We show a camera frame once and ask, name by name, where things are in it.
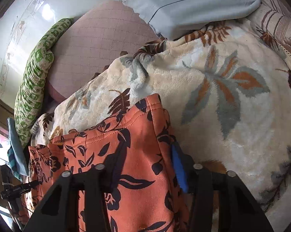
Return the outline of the orange floral shirt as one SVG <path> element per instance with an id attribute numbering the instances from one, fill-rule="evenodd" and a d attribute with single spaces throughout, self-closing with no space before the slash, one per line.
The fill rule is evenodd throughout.
<path id="1" fill-rule="evenodd" d="M 171 159 L 174 141 L 170 115 L 153 94 L 94 127 L 32 146 L 30 179 L 38 184 L 26 206 L 36 209 L 64 171 L 99 171 L 87 181 L 104 182 L 111 231 L 186 231 L 188 209 Z"/>

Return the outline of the teal striped cloth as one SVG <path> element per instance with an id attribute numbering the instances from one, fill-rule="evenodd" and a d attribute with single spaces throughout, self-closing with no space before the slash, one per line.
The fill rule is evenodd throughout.
<path id="1" fill-rule="evenodd" d="M 15 156 L 15 153 L 12 147 L 8 149 L 7 155 L 8 155 L 8 161 L 9 161 L 9 167 L 12 171 L 13 176 L 16 179 L 18 179 L 20 182 L 23 182 L 22 164 L 18 161 L 17 157 Z"/>

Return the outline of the blue folded cloth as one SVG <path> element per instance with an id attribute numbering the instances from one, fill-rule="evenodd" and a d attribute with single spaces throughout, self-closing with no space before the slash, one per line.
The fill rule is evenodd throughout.
<path id="1" fill-rule="evenodd" d="M 7 123 L 8 123 L 10 147 L 13 148 L 15 156 L 17 157 L 18 161 L 22 164 L 22 168 L 23 168 L 22 175 L 28 176 L 29 175 L 28 164 L 26 162 L 25 154 L 23 152 L 23 147 L 21 146 L 19 136 L 15 129 L 14 119 L 12 117 L 9 117 L 7 119 Z"/>

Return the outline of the green patterned pillow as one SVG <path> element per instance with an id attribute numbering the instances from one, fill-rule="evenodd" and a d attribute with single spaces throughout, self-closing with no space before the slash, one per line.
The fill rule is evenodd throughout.
<path id="1" fill-rule="evenodd" d="M 39 40 L 26 62 L 14 104 L 15 130 L 23 148 L 30 140 L 30 130 L 42 108 L 46 77 L 54 62 L 51 48 L 72 24 L 72 18 L 63 18 L 55 23 Z"/>

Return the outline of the cream leaf-pattern blanket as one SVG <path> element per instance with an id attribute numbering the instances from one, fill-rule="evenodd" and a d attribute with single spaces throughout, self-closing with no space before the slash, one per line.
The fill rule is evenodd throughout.
<path id="1" fill-rule="evenodd" d="M 177 230 L 186 207 L 166 150 L 236 172 L 272 228 L 291 222 L 291 40 L 249 21 L 209 26 L 115 59 L 33 128 L 35 205 L 64 170 L 88 170 L 128 141 L 106 195 L 117 231 Z"/>

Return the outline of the pink quilted mattress cover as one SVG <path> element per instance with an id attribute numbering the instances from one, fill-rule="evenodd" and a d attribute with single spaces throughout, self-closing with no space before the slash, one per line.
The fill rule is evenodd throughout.
<path id="1" fill-rule="evenodd" d="M 68 28 L 52 47 L 46 89 L 58 103 L 103 72 L 122 51 L 134 54 L 157 39 L 151 27 L 121 2 L 107 0 Z"/>

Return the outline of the striped floral bedspread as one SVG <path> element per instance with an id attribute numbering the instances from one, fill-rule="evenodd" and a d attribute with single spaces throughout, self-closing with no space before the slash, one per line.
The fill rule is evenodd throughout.
<path id="1" fill-rule="evenodd" d="M 261 0 L 259 8 L 248 19 L 291 57 L 291 7 L 286 0 Z"/>

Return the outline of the grey-blue pillow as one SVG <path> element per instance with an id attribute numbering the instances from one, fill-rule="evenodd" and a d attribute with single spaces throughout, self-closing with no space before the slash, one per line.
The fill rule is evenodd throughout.
<path id="1" fill-rule="evenodd" d="M 158 36 L 181 38 L 208 23 L 250 15 L 261 0 L 116 0 L 133 9 Z"/>

